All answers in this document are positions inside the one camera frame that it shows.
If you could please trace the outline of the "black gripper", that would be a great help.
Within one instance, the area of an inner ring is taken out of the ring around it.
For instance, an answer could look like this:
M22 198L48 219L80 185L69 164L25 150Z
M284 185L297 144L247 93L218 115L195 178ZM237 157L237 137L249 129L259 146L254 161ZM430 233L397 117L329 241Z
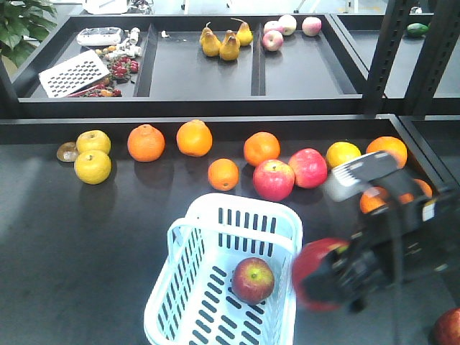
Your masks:
M314 300L343 305L379 286L400 284L402 237L420 226L428 200L418 184L391 154L378 151L335 167L323 189L341 203L375 186L387 191L386 205L364 217L362 228L347 240L347 249L327 254L319 273L303 279L302 286ZM402 204L399 197L405 193L412 193L414 201Z

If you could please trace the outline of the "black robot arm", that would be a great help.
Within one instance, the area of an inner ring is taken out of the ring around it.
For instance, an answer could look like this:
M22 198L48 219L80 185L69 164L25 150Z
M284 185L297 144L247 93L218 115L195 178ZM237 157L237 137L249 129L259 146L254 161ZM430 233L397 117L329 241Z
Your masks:
M329 311L375 290L400 289L434 272L459 266L459 190L428 197L388 152L362 155L335 167L323 184L337 202L359 194L383 205L364 214L347 240L306 244L292 265L298 300Z

